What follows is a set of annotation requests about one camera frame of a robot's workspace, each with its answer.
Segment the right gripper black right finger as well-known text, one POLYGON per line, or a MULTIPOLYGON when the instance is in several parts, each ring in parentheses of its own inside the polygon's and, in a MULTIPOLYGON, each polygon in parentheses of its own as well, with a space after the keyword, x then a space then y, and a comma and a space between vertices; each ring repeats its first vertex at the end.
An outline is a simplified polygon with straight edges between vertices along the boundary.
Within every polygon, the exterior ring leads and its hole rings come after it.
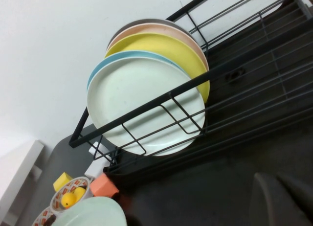
POLYGON ((313 187, 286 173, 278 172, 276 176, 307 218, 312 218, 313 187))

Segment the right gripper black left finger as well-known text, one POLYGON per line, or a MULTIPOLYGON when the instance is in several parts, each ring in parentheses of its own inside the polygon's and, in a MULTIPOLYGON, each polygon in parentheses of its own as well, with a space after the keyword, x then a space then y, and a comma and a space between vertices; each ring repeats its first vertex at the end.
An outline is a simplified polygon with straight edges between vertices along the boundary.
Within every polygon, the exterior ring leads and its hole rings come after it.
POLYGON ((297 206, 276 175, 254 175, 249 206, 251 225, 310 226, 311 218, 297 206))

